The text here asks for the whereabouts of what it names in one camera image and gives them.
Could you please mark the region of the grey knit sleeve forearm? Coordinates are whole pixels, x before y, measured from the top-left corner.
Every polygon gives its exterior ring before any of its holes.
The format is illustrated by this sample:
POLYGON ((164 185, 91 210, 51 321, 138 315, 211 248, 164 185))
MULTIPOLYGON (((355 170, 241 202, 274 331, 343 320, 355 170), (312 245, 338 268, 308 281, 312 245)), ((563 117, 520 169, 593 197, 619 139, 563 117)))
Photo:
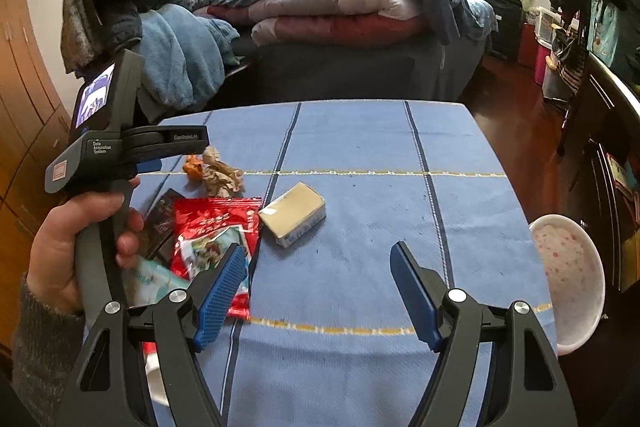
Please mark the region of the grey knit sleeve forearm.
POLYGON ((84 338, 85 314, 43 303, 25 282, 13 340, 12 388, 40 426, 53 426, 84 338))

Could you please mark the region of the left hand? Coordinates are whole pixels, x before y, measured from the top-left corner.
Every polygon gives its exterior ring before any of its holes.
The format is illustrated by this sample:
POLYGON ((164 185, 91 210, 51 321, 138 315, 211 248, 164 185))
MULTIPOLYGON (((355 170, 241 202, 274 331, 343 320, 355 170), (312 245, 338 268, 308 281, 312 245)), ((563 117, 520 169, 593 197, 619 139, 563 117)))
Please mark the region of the left hand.
POLYGON ((80 291, 75 274, 75 241, 88 225, 122 210, 120 192, 88 192, 53 208, 43 220, 30 248, 26 286, 40 303, 66 315, 80 312, 80 291))

